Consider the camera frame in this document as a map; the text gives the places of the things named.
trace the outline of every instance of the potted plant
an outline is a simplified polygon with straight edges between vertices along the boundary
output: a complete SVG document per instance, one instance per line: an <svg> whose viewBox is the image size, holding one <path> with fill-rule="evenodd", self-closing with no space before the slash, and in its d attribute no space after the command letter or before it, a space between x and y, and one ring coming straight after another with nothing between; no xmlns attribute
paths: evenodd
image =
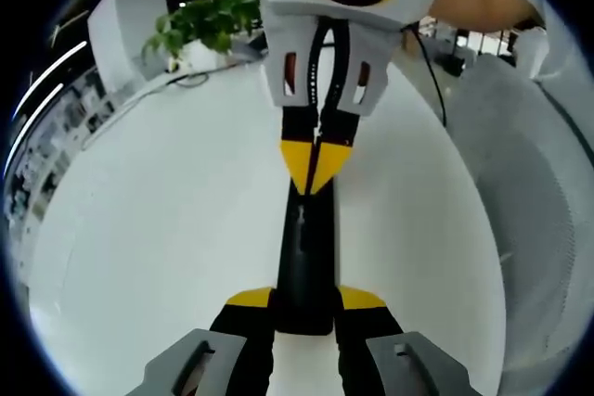
<svg viewBox="0 0 594 396"><path fill-rule="evenodd" d="M241 33L251 36L261 26L258 0L194 0L157 19L143 57L164 48L174 62L186 61L196 70L205 52L228 55Z"/></svg>

